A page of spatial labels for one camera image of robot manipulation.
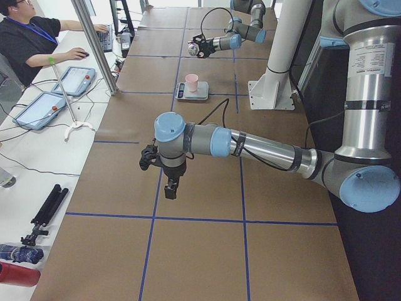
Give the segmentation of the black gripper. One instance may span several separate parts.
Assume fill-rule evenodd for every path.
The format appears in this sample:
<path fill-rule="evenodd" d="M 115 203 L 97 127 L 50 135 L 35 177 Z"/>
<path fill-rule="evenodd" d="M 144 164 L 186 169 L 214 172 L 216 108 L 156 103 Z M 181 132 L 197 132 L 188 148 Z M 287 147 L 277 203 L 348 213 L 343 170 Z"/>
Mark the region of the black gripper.
<path fill-rule="evenodd" d="M 203 34 L 193 36 L 188 44 L 199 44 L 199 52 L 196 54 L 198 58 L 207 58 L 215 52 L 213 39 L 206 40 Z"/>
<path fill-rule="evenodd" d="M 187 164 L 185 159 L 178 163 L 173 163 L 172 160 L 163 163 L 163 172 L 168 178 L 167 184 L 164 187 L 166 199 L 177 198 L 179 179 L 185 174 L 186 169 Z"/>

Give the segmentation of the person's right hand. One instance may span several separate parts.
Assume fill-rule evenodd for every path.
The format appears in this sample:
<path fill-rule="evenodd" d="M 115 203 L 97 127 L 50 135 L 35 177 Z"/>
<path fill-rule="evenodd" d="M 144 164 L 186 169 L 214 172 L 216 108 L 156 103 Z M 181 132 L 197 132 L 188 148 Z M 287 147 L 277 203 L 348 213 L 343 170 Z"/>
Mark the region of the person's right hand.
<path fill-rule="evenodd" d="M 70 50 L 72 60 L 82 60 L 88 56 L 88 53 L 83 48 L 73 48 Z"/>

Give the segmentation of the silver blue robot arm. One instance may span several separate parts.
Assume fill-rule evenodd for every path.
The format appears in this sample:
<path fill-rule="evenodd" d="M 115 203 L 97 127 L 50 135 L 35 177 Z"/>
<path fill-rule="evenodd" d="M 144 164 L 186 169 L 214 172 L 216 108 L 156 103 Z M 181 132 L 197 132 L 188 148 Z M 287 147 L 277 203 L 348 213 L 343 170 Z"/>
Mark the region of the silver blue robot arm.
<path fill-rule="evenodd" d="M 283 144 L 215 124 L 187 123 L 166 112 L 154 123 L 155 144 L 140 167 L 153 164 L 167 176 L 165 197 L 176 197 L 192 154 L 247 157 L 297 172 L 325 187 L 348 207 L 384 210 L 400 194 L 400 179 L 385 148 L 393 59 L 400 46 L 399 1 L 324 1 L 320 45 L 347 49 L 345 103 L 324 108 L 306 101 L 309 124 L 301 146 Z"/>
<path fill-rule="evenodd" d="M 230 9 L 250 15 L 251 23 L 244 24 L 241 18 L 231 16 L 224 36 L 206 38 L 204 33 L 194 36 L 187 43 L 190 56 L 208 58 L 217 51 L 236 50 L 243 41 L 264 42 L 266 30 L 263 29 L 263 17 L 266 7 L 263 1 L 231 1 Z"/>

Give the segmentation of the person's left hand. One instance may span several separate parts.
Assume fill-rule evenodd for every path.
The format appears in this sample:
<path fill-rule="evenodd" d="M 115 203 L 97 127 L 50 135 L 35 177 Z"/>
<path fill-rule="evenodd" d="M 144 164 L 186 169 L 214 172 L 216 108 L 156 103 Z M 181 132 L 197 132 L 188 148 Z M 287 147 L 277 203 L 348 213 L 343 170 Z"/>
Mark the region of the person's left hand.
<path fill-rule="evenodd" d="M 93 27 L 96 32 L 104 33 L 108 31 L 108 26 L 104 24 L 95 24 Z"/>

